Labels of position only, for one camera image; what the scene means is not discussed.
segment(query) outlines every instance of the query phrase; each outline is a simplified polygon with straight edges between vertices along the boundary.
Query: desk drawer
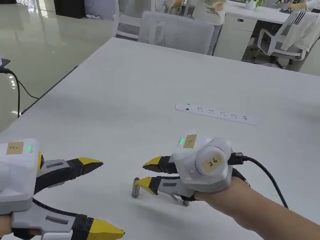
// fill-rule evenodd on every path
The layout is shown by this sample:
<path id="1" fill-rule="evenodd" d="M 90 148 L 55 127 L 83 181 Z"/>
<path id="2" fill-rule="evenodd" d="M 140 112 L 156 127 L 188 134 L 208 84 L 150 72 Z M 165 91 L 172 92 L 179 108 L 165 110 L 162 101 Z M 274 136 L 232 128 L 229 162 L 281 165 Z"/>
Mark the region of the desk drawer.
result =
<path id="1" fill-rule="evenodd" d="M 244 18 L 240 16 L 229 15 L 225 17 L 225 27 L 252 32 L 255 28 L 257 20 Z"/>

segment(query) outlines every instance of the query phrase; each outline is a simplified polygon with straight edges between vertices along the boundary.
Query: label sticker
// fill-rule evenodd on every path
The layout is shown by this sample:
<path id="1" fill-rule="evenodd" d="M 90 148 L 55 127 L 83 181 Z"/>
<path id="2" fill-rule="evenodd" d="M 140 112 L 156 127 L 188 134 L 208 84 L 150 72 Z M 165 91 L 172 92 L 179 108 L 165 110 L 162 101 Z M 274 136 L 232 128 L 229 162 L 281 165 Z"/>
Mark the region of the label sticker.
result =
<path id="1" fill-rule="evenodd" d="M 24 151 L 23 141 L 9 142 L 8 147 L 6 149 L 6 155 L 22 154 L 23 151 Z"/>
<path id="2" fill-rule="evenodd" d="M 196 143 L 197 134 L 192 134 L 186 136 L 183 148 L 184 149 L 193 149 Z"/>
<path id="3" fill-rule="evenodd" d="M 208 158 L 202 163 L 203 170 L 206 174 L 211 173 L 224 162 L 224 157 L 216 153 L 213 157 Z"/>

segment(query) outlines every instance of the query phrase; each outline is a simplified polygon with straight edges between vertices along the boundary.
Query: power strip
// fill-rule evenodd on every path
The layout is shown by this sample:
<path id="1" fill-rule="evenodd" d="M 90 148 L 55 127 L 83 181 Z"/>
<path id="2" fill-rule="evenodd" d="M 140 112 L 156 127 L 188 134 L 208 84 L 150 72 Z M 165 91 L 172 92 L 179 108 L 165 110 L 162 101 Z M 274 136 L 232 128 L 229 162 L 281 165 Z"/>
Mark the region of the power strip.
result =
<path id="1" fill-rule="evenodd" d="M 91 15 L 91 14 L 86 14 L 85 17 L 87 19 L 99 19 L 99 20 L 103 20 L 104 18 L 102 16 L 99 15 Z"/>
<path id="2" fill-rule="evenodd" d="M 223 119 L 254 126 L 257 125 L 255 119 L 250 115 L 217 110 L 212 107 L 204 107 L 190 103 L 177 103 L 175 105 L 175 109 L 182 112 L 198 114 L 216 119 Z"/>

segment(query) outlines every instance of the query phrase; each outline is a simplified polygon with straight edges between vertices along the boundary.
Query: potted plant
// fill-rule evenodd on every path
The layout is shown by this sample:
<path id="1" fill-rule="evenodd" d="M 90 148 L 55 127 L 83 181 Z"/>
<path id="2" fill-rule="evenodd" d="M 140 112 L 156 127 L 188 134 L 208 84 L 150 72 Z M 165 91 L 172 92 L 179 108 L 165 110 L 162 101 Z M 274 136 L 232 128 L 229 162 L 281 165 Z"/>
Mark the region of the potted plant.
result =
<path id="1" fill-rule="evenodd" d="M 254 10 L 257 7 L 262 6 L 265 0 L 245 0 L 245 8 L 249 10 Z"/>

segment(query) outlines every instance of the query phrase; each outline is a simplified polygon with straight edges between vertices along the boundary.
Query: white cabinet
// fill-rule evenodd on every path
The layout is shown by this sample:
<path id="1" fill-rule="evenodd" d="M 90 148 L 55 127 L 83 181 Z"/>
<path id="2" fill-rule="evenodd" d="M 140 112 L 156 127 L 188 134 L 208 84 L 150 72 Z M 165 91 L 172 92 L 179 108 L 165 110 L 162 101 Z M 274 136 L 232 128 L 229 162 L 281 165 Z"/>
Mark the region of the white cabinet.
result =
<path id="1" fill-rule="evenodd" d="M 254 19 L 227 15 L 214 56 L 241 61 L 256 22 Z"/>

